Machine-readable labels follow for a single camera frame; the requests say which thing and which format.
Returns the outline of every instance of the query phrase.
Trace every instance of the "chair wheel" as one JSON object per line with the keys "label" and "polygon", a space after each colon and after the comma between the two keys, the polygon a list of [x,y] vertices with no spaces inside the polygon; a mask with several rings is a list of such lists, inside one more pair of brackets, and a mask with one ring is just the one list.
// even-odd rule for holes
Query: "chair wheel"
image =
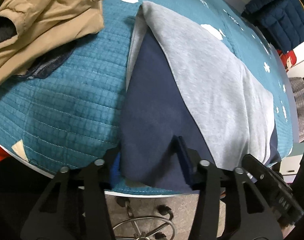
{"label": "chair wheel", "polygon": [[130,203],[130,199],[128,197],[117,197],[116,198],[116,203],[120,206],[120,207],[125,207],[126,203]]}
{"label": "chair wheel", "polygon": [[154,238],[156,240],[166,240],[166,235],[163,234],[162,232],[158,232],[154,235]]}
{"label": "chair wheel", "polygon": [[166,205],[158,205],[156,209],[162,216],[166,216],[168,214],[168,212],[171,210]]}

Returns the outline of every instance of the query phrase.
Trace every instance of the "bed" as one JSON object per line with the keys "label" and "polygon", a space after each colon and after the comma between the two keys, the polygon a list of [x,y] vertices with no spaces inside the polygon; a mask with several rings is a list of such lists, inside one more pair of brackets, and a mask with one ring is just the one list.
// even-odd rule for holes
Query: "bed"
{"label": "bed", "polygon": [[[24,82],[13,77],[1,85],[0,145],[12,154],[23,154],[27,165],[55,174],[62,166],[87,166],[118,144],[131,35],[143,0],[129,1],[105,0],[105,28],[80,39],[70,58],[50,77]],[[292,150],[297,114],[289,81],[274,49],[223,0],[149,1],[205,28],[215,28],[222,42],[273,94],[278,151],[285,158]],[[124,179],[113,191],[176,193],[130,187]]]}

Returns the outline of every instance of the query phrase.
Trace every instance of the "gray sweater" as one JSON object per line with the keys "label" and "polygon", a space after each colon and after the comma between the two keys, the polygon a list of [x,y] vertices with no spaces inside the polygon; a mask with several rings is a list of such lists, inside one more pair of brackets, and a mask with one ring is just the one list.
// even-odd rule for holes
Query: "gray sweater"
{"label": "gray sweater", "polygon": [[197,23],[144,1],[132,35],[127,85],[147,26],[164,51],[216,166],[232,170],[248,153],[266,163],[274,129],[273,95],[220,40]]}

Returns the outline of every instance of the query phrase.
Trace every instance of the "metal screw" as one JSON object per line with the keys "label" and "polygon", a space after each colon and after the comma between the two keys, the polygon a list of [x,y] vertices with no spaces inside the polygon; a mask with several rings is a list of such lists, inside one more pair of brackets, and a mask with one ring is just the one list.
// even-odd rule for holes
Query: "metal screw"
{"label": "metal screw", "polygon": [[208,167],[210,165],[210,162],[207,161],[207,160],[202,160],[202,161],[199,162],[199,164],[201,164],[204,167]]}
{"label": "metal screw", "polygon": [[101,166],[101,165],[104,164],[104,160],[102,160],[102,159],[97,159],[97,160],[94,162],[94,164],[95,164],[96,166]]}
{"label": "metal screw", "polygon": [[69,171],[69,167],[67,167],[67,166],[63,166],[61,169],[60,169],[60,172],[61,173],[66,173],[66,172],[68,172]]}
{"label": "metal screw", "polygon": [[243,169],[240,168],[240,167],[235,168],[234,171],[235,171],[237,174],[243,174],[243,173],[244,173]]}

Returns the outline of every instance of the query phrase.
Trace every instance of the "navy blue cloth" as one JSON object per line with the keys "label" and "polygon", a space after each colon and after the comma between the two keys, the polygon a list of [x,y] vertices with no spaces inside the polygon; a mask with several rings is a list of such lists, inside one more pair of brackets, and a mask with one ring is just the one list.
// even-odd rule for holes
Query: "navy blue cloth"
{"label": "navy blue cloth", "polygon": [[304,8],[299,0],[251,0],[242,16],[283,53],[304,41]]}
{"label": "navy blue cloth", "polygon": [[[127,90],[120,128],[121,173],[130,180],[191,192],[175,150],[171,149],[174,136],[183,136],[188,148],[214,163],[176,86],[164,52],[149,28]],[[274,161],[277,157],[280,159],[276,126],[273,135],[271,160]]]}
{"label": "navy blue cloth", "polygon": [[76,47],[76,43],[77,41],[73,40],[46,52],[34,60],[25,75],[19,75],[17,77],[20,79],[47,78],[71,56]]}

